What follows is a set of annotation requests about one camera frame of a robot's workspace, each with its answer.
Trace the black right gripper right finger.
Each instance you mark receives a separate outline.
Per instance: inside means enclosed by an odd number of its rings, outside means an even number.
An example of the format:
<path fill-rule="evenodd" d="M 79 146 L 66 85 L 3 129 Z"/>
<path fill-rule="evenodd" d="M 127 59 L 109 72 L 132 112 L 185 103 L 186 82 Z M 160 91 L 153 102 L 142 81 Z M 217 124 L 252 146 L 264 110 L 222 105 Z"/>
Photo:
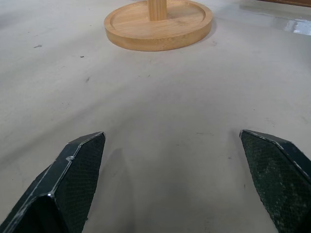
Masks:
<path fill-rule="evenodd" d="M 251 130 L 240 139 L 259 198 L 280 233 L 311 231 L 311 161 L 292 142 Z"/>

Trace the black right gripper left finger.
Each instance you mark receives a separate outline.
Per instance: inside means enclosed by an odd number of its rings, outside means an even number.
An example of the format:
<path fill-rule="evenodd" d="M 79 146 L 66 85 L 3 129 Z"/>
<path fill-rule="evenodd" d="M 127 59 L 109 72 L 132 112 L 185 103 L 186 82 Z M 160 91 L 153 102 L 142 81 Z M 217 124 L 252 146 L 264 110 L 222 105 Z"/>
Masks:
<path fill-rule="evenodd" d="M 81 136 L 30 184 L 0 226 L 2 233 L 80 233 L 97 188 L 104 132 Z"/>

